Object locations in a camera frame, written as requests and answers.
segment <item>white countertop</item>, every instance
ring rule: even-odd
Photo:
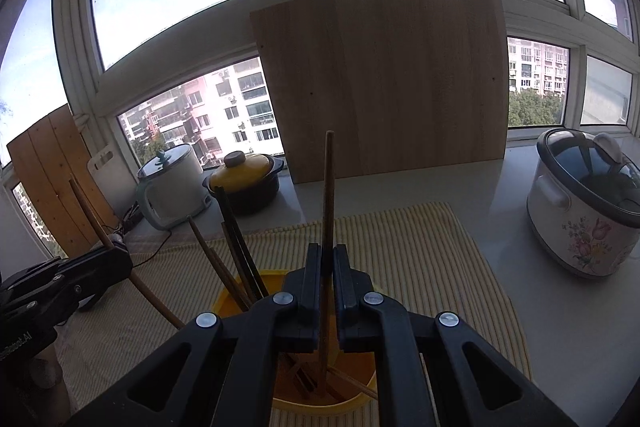
[[[640,165],[640,141],[624,138]],[[338,179],[335,216],[448,202],[487,258],[524,328],[536,384],[581,426],[606,425],[640,377],[640,260],[605,280],[559,266],[529,229],[526,198],[538,162],[535,146],[510,147],[504,160]],[[256,230],[320,219],[322,183],[293,185],[265,210],[238,220]],[[217,205],[197,217],[220,230]],[[181,224],[175,232],[188,232]],[[132,235],[162,235],[143,221]],[[640,256],[640,247],[631,253]]]

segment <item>white electric pot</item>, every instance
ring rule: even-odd
[[[161,151],[138,171],[140,210],[158,230],[169,230],[211,204],[202,186],[202,166],[193,147],[181,144]]]
[[[640,237],[640,171],[608,134],[556,129],[538,139],[527,211],[556,260],[585,277],[610,275]]]

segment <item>yellow striped cloth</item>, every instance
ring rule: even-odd
[[[245,237],[258,269],[303,266],[306,246],[319,242],[321,223],[294,225]],[[351,266],[413,312],[458,313],[515,367],[531,378],[524,334],[511,301],[449,205],[341,217],[335,239],[348,247]],[[226,266],[233,262],[223,239],[209,244]],[[148,253],[134,253],[134,263]],[[163,250],[136,270],[183,321],[207,310],[222,283],[195,244]],[[91,312],[71,317],[56,349],[65,381],[82,407],[162,344],[175,330],[130,282],[112,287]],[[339,417],[310,417],[274,409],[271,426],[369,427],[378,425],[374,401]]]

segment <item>wooden board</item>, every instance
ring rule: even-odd
[[[98,242],[71,190],[71,176],[101,224],[117,227],[117,217],[87,169],[89,152],[66,104],[17,136],[7,149],[36,211],[69,257],[86,253]]]
[[[294,182],[504,156],[500,0],[293,0],[253,12]]]

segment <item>power cord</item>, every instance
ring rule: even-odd
[[[167,242],[167,240],[171,237],[172,233],[174,233],[173,230],[169,230],[169,235],[164,239],[164,241],[160,244],[160,246],[158,247],[158,250],[156,250],[153,254],[151,254],[151,256],[149,256],[148,258],[146,258],[144,261],[141,261],[138,264],[133,265],[133,268],[137,268],[139,266],[142,266],[143,264],[145,264],[147,261],[151,261],[156,254],[158,254],[158,252],[162,249],[162,247],[164,247],[164,244]]]

